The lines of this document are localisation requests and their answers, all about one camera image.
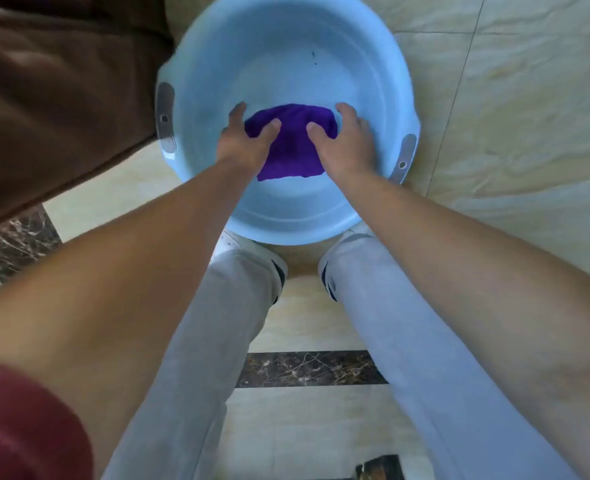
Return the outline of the person's right hand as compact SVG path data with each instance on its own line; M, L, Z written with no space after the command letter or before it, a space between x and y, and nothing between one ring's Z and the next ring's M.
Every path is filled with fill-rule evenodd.
M342 128L331 151L317 151L324 170L340 185L347 178L376 172L376 146L368 121L346 103L336 104Z

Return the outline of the person's left hand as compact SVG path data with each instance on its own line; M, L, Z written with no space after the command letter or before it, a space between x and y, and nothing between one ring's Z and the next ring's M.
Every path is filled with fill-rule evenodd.
M217 143L216 164L256 177L267 161L270 146L262 146L256 137L247 135L243 120L246 107L245 102L239 102L230 111L227 127L220 133Z

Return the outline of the purple cloth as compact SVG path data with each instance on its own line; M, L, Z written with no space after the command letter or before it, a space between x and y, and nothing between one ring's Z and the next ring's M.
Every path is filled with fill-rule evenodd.
M280 120L279 134L270 145L268 156L257 180L275 180L287 177L317 177L324 173L315 145L307 133L310 122L320 126L326 135L335 139L339 127L334 113L325 107L286 104L254 113L245 120L244 129L249 137L258 137L272 120Z

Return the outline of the person's right forearm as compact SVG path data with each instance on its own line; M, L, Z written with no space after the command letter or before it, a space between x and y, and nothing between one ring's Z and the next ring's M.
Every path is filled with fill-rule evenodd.
M372 170L334 178L510 402L590 480L590 275Z

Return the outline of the person's left forearm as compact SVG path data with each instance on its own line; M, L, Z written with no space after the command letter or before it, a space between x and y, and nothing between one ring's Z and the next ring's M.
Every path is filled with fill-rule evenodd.
M223 159L0 287L0 366L66 404L103 474L254 177Z

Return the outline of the light blue plastic basin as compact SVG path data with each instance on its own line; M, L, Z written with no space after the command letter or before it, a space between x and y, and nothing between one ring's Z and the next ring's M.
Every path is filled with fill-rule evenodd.
M214 162L239 102L270 107L352 105L378 149L377 170L402 184L420 136L410 71L393 34L360 0L216 0L158 71L156 133L166 164L187 182Z

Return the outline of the white left shoe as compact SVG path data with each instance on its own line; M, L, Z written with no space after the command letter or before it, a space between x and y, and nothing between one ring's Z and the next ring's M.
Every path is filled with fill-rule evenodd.
M286 261L277 253L256 241L237 235L229 230L223 230L215 245L210 263L212 264L216 260L231 253L245 255L267 267L272 273L275 287L272 304L277 303L288 278L288 265Z

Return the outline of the white shoe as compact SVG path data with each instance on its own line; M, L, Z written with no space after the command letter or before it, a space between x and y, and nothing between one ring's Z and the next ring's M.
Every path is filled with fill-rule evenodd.
M210 263L212 264L216 260L231 253L245 255L267 267L272 273L275 287L272 304L277 303L288 278L288 265L286 261L277 253L256 241L237 235L229 230L223 230L215 245Z
M323 254L317 267L317 273L326 293L335 303L338 303L339 300L337 298L337 284L333 274L333 262L336 262L338 256L341 257L346 251L354 250L364 241L369 242L375 238L376 236L370 227L364 221L360 221L342 233L339 239L331 245L330 249Z

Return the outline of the white right shoe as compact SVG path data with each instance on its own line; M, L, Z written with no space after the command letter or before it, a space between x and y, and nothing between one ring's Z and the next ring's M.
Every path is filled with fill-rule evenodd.
M354 250L364 241L369 242L375 238L376 236L370 227L364 221L360 221L342 233L339 239L331 245L330 249L323 254L317 267L317 273L326 293L335 303L338 303L339 300L337 298L337 284L333 274L333 262L336 262L338 256L341 257L346 251Z

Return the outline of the light grey trousers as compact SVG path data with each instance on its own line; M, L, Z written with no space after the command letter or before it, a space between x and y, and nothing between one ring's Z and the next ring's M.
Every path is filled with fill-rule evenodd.
M376 238L333 262L337 298L422 438L438 480L580 480L510 403ZM102 480L210 480L272 273L210 263Z

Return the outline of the brown sofa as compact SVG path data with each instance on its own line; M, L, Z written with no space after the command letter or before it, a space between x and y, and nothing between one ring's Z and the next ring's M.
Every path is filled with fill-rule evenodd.
M0 0L0 224L156 137L165 0Z

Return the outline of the dark red sleeve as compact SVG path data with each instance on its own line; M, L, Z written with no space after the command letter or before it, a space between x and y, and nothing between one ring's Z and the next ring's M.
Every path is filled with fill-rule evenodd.
M47 388L0 365L0 480L94 480L90 439Z

